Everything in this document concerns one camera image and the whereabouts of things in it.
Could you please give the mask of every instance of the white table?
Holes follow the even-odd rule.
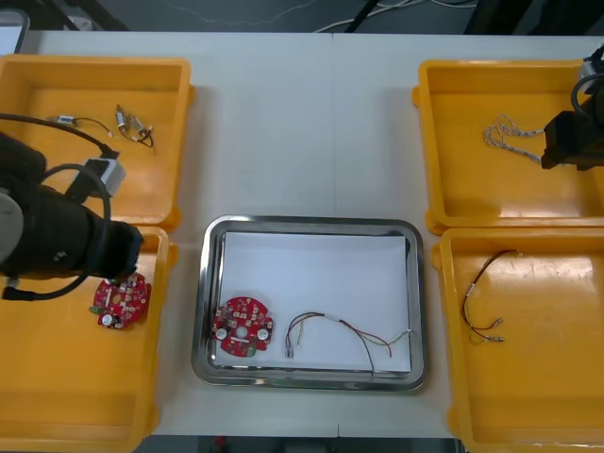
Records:
[[[445,332],[419,123],[425,59],[575,59],[600,38],[30,33],[26,52],[183,57],[199,90],[182,167],[179,260],[159,343],[157,434],[449,437]],[[199,254],[223,214],[399,218],[425,242],[430,373],[418,394],[211,387],[190,366]]]

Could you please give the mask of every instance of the stainless steel tray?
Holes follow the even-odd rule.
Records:
[[[235,367],[216,364],[216,344],[211,338],[210,325],[212,314],[220,301],[228,232],[405,237],[411,370],[408,373],[376,371],[372,375],[365,370]],[[428,372],[423,269],[422,239],[415,227],[407,222],[280,216],[220,217],[208,226],[201,254],[193,332],[193,370],[209,384],[399,392],[414,390],[422,384]]]

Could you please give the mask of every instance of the red and black wire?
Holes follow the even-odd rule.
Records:
[[[486,327],[474,326],[472,324],[472,321],[470,320],[468,299],[470,297],[470,294],[472,293],[472,291],[474,291],[474,288],[478,284],[478,281],[480,280],[482,275],[486,272],[486,270],[489,268],[489,266],[491,264],[493,264],[499,258],[503,257],[504,255],[506,255],[508,253],[515,253],[515,252],[516,252],[516,250],[513,250],[513,249],[501,250],[500,252],[495,253],[492,257],[487,259],[484,262],[484,264],[482,264],[480,271],[474,277],[474,280],[472,280],[472,283],[470,283],[470,286],[468,286],[467,291],[463,295],[463,301],[461,302],[461,318],[463,319],[463,321],[465,321],[465,324],[467,324],[470,327],[471,333],[473,332],[476,335],[478,335],[482,339],[483,342],[497,342],[497,343],[504,342],[503,337],[493,337],[491,335],[485,335],[484,333],[481,333],[481,331],[491,330],[492,328],[499,326],[501,323],[503,323],[503,318],[495,319],[489,326],[486,326]]]
[[[350,323],[346,322],[344,319],[334,318],[334,317],[328,316],[325,313],[322,313],[320,311],[307,311],[305,313],[297,315],[292,320],[292,322],[290,323],[290,325],[287,328],[287,333],[285,335],[285,354],[288,358],[291,359],[294,356],[294,347],[292,345],[292,338],[291,338],[291,333],[294,330],[294,328],[296,326],[300,325],[300,329],[301,329],[302,323],[304,321],[306,321],[307,319],[316,318],[316,317],[322,317],[322,318],[329,319],[330,321],[340,323],[344,327],[348,328],[349,330],[352,330],[361,339],[362,344],[365,348],[365,352],[367,353],[367,358],[369,359],[369,363],[371,364],[371,374],[372,375],[375,373],[376,367],[374,365],[373,358],[371,357],[371,352],[369,351],[369,347],[367,346],[367,341],[369,341],[370,343],[378,344],[380,346],[385,346],[388,349],[389,357],[392,357],[393,350],[391,348],[391,344],[397,342],[402,337],[402,335],[405,332],[407,332],[407,330],[406,330],[405,332],[401,333],[398,337],[396,337],[391,342],[387,342],[384,339],[378,337],[377,335],[374,335],[373,333],[365,332],[363,330],[360,330],[360,329],[352,326]]]

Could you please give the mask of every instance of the yellow plastic tray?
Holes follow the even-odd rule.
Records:
[[[90,122],[82,122],[80,130],[121,152],[119,161],[126,168],[126,180],[111,202],[113,219],[173,229],[179,221],[176,195],[187,110],[194,95],[190,72],[184,59],[6,56],[0,59],[0,111],[101,121],[117,141]],[[117,104],[146,126],[153,126],[154,148],[119,134]],[[82,163],[100,154],[95,145],[49,127],[4,121],[0,131],[41,151],[49,167]],[[74,176],[63,172],[48,184],[64,191]],[[87,206],[102,212],[98,199],[89,200]]]
[[[426,61],[412,94],[419,108],[428,182],[428,228],[604,227],[604,168],[541,167],[487,146],[501,113],[524,130],[563,109],[580,61]],[[509,138],[538,156],[544,135]]]
[[[158,422],[156,346],[176,250],[160,228],[141,233],[139,272],[152,282],[151,300],[127,330],[102,328],[88,311],[98,278],[47,302],[0,300],[0,450],[132,451]],[[20,288],[64,285],[23,280]]]
[[[505,343],[474,345],[462,297],[503,249],[522,256],[496,260],[469,300],[476,325],[504,319],[493,334]],[[466,448],[604,445],[604,229],[453,228],[432,250],[432,262],[448,334],[449,427]]]

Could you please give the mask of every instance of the circuit board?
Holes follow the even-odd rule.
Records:
[[[216,310],[212,336],[220,347],[237,357],[253,357],[265,351],[273,336],[273,318],[261,302],[252,297],[235,297]]]
[[[122,329],[146,314],[150,296],[151,285],[141,274],[133,274],[119,285],[103,280],[94,294],[90,311],[98,314],[99,326]]]

